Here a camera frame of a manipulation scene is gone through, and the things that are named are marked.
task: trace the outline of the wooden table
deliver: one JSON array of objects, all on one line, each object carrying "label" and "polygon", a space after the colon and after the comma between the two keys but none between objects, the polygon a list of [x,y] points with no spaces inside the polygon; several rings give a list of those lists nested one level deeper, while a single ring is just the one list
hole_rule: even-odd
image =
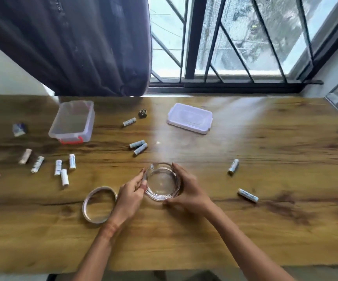
[{"label": "wooden table", "polygon": [[[213,201],[280,265],[338,264],[338,113],[324,99],[298,97],[93,98],[92,139],[61,145],[48,136],[58,110],[50,97],[0,96],[0,272],[72,272],[98,227],[81,214],[92,189],[116,191],[151,162],[176,161],[198,176]],[[213,112],[200,135],[166,123],[181,102]],[[146,108],[148,117],[121,128]],[[13,137],[12,123],[29,134]],[[128,144],[148,149],[132,156]],[[45,156],[37,174],[18,165],[25,148]],[[61,190],[56,159],[76,155]],[[234,158],[240,167],[227,174]],[[242,188],[259,197],[237,197]],[[203,218],[168,211],[145,197],[120,235],[113,270],[195,269],[235,265]]]}]

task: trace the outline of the glass dish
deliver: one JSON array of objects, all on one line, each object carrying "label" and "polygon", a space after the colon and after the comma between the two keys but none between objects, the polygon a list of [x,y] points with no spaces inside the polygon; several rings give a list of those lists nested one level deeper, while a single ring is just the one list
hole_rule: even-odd
[{"label": "glass dish", "polygon": [[151,164],[144,174],[144,179],[147,180],[146,193],[159,202],[177,196],[181,186],[180,177],[168,163]]}]

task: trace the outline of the dark curtain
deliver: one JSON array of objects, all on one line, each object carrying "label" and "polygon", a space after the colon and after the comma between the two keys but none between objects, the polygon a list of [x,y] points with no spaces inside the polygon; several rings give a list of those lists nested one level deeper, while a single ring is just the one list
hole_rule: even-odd
[{"label": "dark curtain", "polygon": [[0,0],[0,49],[56,95],[140,96],[148,0]]}]

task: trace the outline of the human hand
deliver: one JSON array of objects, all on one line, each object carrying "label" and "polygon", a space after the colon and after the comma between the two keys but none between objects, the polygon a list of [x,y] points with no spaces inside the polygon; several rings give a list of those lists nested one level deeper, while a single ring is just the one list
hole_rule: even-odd
[{"label": "human hand", "polygon": [[182,180],[183,192],[177,197],[164,200],[163,204],[180,205],[192,213],[205,215],[206,209],[212,204],[212,201],[199,186],[196,176],[176,163],[172,163],[172,167]]},{"label": "human hand", "polygon": [[142,181],[144,171],[143,168],[137,176],[120,187],[116,204],[108,219],[109,222],[121,226],[138,211],[147,189],[147,180]]}]

